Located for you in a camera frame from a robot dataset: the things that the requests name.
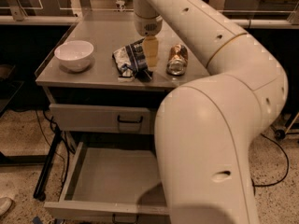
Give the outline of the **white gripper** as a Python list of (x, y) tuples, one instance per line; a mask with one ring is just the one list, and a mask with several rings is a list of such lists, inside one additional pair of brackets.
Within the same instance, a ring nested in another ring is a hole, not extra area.
[(161, 16), (154, 18), (143, 18), (134, 15), (134, 23), (137, 32), (141, 36), (145, 36), (142, 43), (142, 48), (146, 57), (148, 67), (154, 67), (158, 61), (159, 41), (155, 35), (162, 30), (163, 19)]

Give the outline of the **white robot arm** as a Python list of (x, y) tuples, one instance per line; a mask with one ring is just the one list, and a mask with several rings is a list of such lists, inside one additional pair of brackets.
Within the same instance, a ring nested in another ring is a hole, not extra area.
[(287, 100), (280, 63), (201, 0), (136, 0), (160, 14), (209, 75), (172, 90), (155, 120), (171, 224), (260, 224), (249, 171), (252, 140)]

